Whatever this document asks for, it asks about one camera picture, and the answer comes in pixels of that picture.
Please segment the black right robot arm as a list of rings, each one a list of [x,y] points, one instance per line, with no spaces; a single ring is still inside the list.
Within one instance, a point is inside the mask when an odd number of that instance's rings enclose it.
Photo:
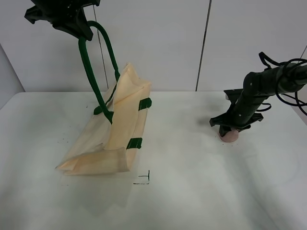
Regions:
[[[288,64],[267,69],[263,72],[250,72],[243,82],[242,89],[225,90],[226,99],[231,105],[228,110],[210,119],[210,126],[219,126],[221,137],[228,132],[241,132],[251,124],[261,121],[259,107],[270,96],[297,92],[307,83],[307,67]]]

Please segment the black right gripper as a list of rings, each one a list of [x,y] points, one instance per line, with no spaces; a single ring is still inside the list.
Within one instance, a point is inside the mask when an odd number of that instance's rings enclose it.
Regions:
[[[231,102],[228,110],[217,117],[211,118],[211,126],[219,126],[219,135],[224,137],[231,132],[230,127],[237,128],[238,132],[251,128],[251,124],[261,121],[263,116],[257,113],[257,109],[264,102],[263,96],[247,96],[243,89],[225,90],[228,100]]]

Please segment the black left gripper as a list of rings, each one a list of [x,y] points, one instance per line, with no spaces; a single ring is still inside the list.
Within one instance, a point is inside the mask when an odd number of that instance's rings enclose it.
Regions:
[[[99,6],[99,0],[32,0],[34,6],[27,9],[25,19],[34,24],[43,20],[52,27],[76,38],[92,40],[93,32],[84,14],[87,6]]]

